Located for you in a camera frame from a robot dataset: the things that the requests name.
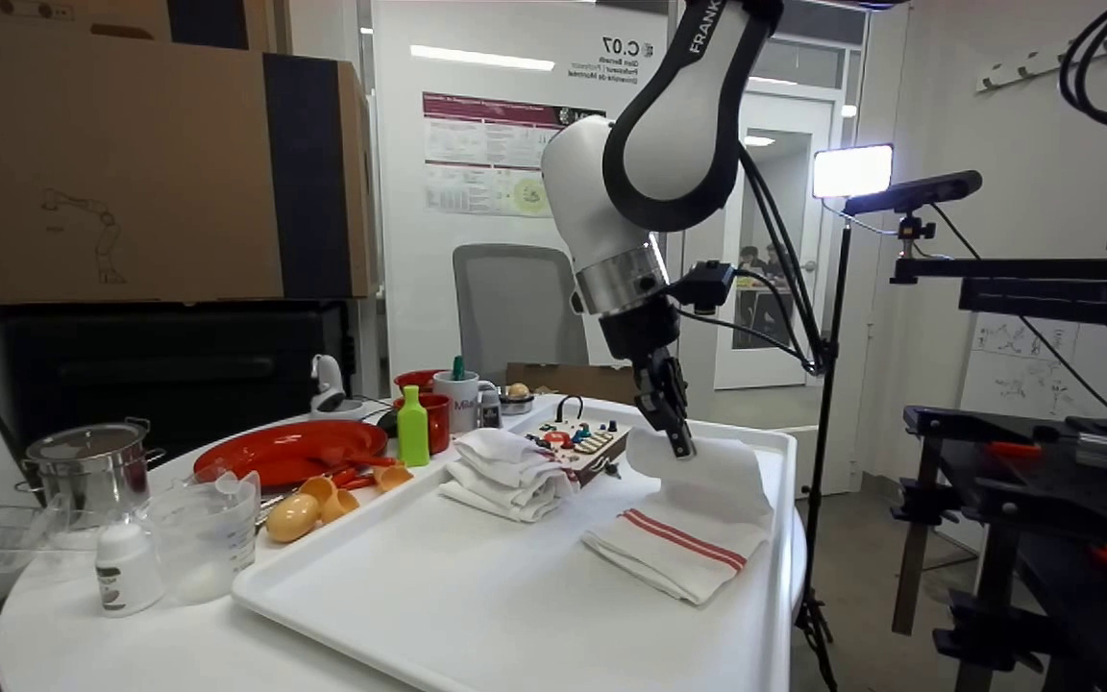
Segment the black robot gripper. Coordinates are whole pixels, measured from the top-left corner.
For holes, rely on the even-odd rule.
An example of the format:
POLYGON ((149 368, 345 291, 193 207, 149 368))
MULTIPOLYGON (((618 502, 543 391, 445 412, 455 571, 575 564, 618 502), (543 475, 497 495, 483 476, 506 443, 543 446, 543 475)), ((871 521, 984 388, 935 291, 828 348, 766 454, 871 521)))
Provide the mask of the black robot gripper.
POLYGON ((664 297, 650 297, 634 312, 598 321, 607 350, 637 368, 637 407, 662 431, 673 454, 691 454, 688 386, 680 361, 668 359, 675 344, 675 312, 664 297))

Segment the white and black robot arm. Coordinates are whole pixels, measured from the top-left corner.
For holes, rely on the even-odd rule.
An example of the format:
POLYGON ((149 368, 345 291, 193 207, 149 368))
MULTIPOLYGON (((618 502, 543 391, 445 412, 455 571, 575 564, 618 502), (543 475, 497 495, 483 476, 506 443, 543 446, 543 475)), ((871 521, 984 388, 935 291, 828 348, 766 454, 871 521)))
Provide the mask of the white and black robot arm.
POLYGON ((675 457, 691 454, 688 391, 659 230, 716 215, 738 176, 751 70, 785 0, 683 0, 662 67, 614 116, 586 116, 543 150, 543 181, 586 312, 634 373, 634 404, 675 457))

